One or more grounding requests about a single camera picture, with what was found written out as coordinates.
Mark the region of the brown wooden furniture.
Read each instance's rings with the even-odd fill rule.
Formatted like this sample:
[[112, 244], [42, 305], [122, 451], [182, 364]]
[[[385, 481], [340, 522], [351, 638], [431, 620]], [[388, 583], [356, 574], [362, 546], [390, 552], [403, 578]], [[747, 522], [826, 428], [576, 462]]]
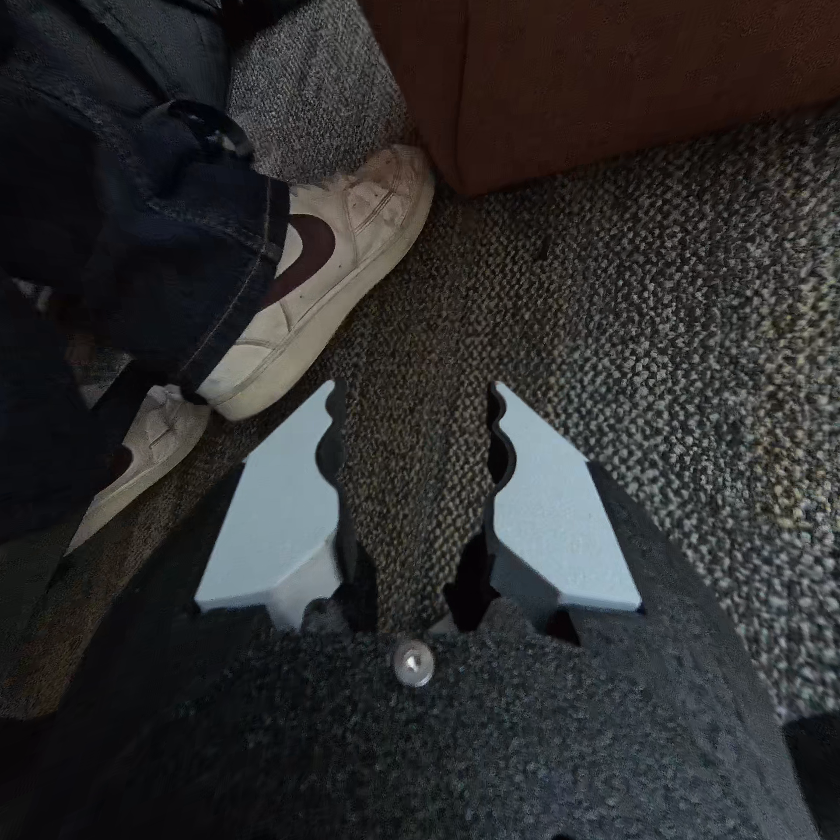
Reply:
[[838, 100], [839, 2], [360, 8], [436, 167], [467, 196]]

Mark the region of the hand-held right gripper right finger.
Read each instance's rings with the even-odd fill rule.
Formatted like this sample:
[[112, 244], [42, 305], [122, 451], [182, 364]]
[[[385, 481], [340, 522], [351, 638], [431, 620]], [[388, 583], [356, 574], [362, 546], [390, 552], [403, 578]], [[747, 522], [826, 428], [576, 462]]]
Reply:
[[490, 588], [538, 631], [561, 612], [643, 614], [592, 463], [508, 386], [488, 388]]

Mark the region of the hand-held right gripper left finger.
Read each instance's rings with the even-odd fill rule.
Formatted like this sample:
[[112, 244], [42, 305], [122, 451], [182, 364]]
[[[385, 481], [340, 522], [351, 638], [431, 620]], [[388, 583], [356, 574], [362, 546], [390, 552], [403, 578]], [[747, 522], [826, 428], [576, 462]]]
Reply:
[[196, 589], [202, 613], [264, 607], [298, 631], [335, 596], [353, 631], [375, 630], [375, 567], [340, 484], [346, 394], [326, 381], [246, 458]]

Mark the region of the person's dark blue jeans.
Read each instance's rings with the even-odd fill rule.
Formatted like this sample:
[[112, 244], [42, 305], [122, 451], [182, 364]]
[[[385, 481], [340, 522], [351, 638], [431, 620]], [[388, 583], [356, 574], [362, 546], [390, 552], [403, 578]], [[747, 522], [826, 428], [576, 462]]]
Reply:
[[251, 4], [2, 2], [2, 543], [111, 477], [72, 333], [196, 393], [273, 280], [288, 189], [225, 112]]

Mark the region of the white sneaker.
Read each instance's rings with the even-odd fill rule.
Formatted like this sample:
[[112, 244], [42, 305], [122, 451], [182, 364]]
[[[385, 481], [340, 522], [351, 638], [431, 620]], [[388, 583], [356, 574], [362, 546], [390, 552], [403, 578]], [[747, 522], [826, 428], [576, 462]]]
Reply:
[[77, 550], [188, 456], [207, 429], [211, 408], [186, 400], [176, 385], [148, 391], [122, 441], [117, 478], [92, 500], [65, 556]]
[[414, 246], [434, 188], [426, 153], [401, 143], [352, 173], [290, 185], [287, 220], [271, 228], [281, 245], [274, 275], [198, 396], [235, 422], [288, 394], [362, 298]]

